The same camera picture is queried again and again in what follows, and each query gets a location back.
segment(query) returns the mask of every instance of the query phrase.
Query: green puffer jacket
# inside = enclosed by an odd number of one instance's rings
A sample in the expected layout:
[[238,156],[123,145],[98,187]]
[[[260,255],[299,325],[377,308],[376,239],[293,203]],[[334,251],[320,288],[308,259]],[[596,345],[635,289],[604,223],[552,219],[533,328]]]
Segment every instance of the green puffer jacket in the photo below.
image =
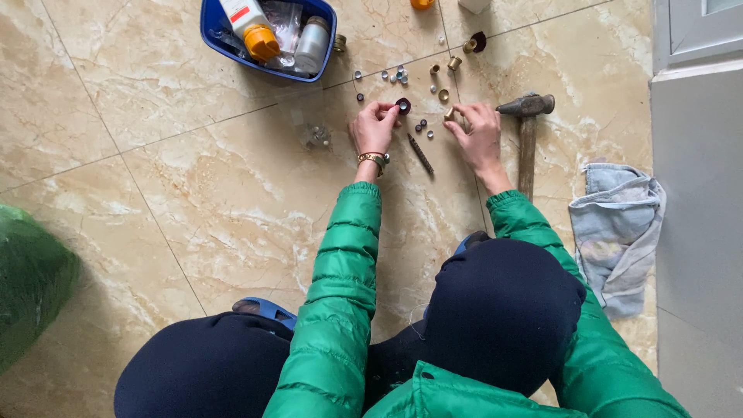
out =
[[[547,249],[583,281],[557,234],[521,193],[491,196],[487,208],[497,237]],[[307,301],[299,309],[289,358],[264,417],[360,417],[381,211],[373,184],[356,183],[340,192],[315,259]],[[538,405],[520,393],[420,361],[413,378],[364,418],[688,417],[614,331],[590,288],[586,290],[565,365],[550,378],[564,408]],[[422,378],[422,372],[433,379]]]

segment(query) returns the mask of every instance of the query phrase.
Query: elastic cuff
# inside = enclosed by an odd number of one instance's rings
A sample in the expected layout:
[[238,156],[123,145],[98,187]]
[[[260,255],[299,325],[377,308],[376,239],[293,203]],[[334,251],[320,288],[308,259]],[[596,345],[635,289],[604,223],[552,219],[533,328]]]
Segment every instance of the elastic cuff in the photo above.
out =
[[485,206],[488,210],[493,210],[507,205],[515,200],[526,200],[526,196],[522,195],[518,190],[506,190],[505,192],[498,193],[495,196],[487,198]]
[[376,184],[369,183],[367,181],[359,181],[356,183],[349,184],[348,186],[344,187],[343,190],[338,193],[338,198],[341,198],[347,194],[368,194],[370,196],[376,197],[377,199],[381,198],[381,194],[379,193],[379,187]]

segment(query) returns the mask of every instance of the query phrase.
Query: gray wall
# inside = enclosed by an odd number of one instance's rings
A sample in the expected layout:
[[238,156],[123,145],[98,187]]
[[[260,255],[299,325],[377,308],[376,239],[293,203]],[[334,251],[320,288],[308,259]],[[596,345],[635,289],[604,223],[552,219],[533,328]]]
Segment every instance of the gray wall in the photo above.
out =
[[651,83],[663,386],[695,418],[743,416],[743,62]]

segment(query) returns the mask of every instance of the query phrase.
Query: orange bottle cap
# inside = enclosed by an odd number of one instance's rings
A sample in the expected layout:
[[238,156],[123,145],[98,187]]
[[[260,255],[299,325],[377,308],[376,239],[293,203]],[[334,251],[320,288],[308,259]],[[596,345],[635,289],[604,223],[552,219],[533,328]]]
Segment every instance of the orange bottle cap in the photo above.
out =
[[425,10],[431,7],[431,4],[433,4],[433,0],[410,0],[410,5],[418,10]]
[[242,34],[247,51],[258,61],[266,62],[279,55],[279,43],[273,31],[266,25],[252,25]]

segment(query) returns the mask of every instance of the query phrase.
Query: blue plastic basket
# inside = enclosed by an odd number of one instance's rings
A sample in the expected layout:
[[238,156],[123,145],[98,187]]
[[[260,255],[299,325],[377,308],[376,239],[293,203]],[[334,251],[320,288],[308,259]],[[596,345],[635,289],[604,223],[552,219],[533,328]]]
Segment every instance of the blue plastic basket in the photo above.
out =
[[223,29],[224,26],[222,25],[222,22],[225,22],[227,19],[227,15],[224,14],[224,10],[222,9],[221,4],[219,4],[219,0],[203,0],[201,3],[201,38],[213,50],[241,63],[242,65],[247,65],[248,67],[255,68],[258,71],[271,73],[279,77],[289,78],[305,83],[312,83],[313,81],[317,81],[320,78],[322,72],[325,70],[325,66],[328,64],[328,58],[330,57],[330,52],[333,46],[333,39],[335,39],[335,27],[337,25],[337,18],[335,16],[335,10],[333,10],[331,5],[325,3],[323,0],[293,0],[292,3],[302,5],[302,16],[320,16],[325,19],[330,26],[330,42],[328,43],[328,51],[325,52],[325,59],[322,61],[322,67],[320,67],[320,71],[317,72],[315,77],[296,77],[262,67],[251,61],[243,60],[232,52],[232,47],[223,43],[219,39],[213,39],[212,37],[210,37],[208,35],[209,29],[213,29],[214,31]]

